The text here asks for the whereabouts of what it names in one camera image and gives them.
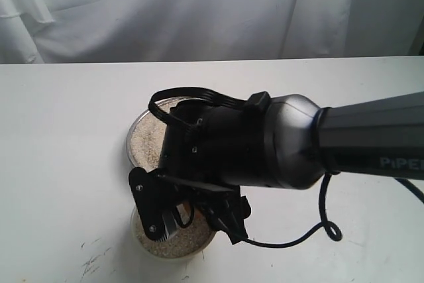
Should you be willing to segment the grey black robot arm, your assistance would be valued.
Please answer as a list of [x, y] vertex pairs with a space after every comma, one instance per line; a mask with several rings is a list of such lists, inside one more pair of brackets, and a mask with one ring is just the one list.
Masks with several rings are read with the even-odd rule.
[[185, 193], [215, 231], [248, 242], [250, 214], [243, 186], [305, 190], [320, 182], [320, 222], [333, 241], [343, 237], [328, 219], [332, 176], [388, 176], [418, 198], [423, 179], [423, 94], [344, 107], [320, 107], [305, 96], [267, 92], [236, 99], [202, 87], [155, 93], [150, 112], [166, 125], [158, 177], [166, 194]]

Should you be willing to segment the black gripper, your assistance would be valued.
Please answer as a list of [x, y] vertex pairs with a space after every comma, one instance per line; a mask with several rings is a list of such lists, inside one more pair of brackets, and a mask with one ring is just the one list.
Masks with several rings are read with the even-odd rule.
[[[275, 178], [266, 160], [266, 112], [213, 107], [198, 99], [179, 102], [171, 115], [197, 126], [189, 135], [167, 126], [159, 168], [167, 175], [210, 187], [258, 186], [271, 188]], [[224, 232], [232, 245], [248, 238], [244, 220], [251, 208], [240, 191], [199, 192], [195, 208], [215, 232]]]

